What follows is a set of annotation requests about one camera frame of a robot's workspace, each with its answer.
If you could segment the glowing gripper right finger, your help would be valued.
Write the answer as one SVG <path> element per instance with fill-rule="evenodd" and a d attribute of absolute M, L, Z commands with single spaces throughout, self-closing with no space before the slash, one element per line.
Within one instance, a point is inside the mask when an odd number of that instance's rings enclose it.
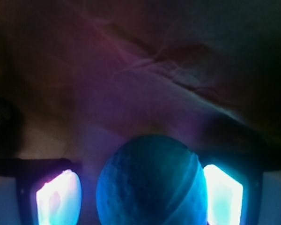
<path fill-rule="evenodd" d="M 202 154 L 210 225 L 281 225 L 281 154 Z"/>

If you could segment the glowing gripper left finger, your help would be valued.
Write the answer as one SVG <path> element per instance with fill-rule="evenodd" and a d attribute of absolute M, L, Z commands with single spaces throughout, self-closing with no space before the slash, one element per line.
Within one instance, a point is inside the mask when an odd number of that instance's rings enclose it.
<path fill-rule="evenodd" d="M 0 159 L 0 225 L 75 225 L 81 202 L 70 160 Z"/>

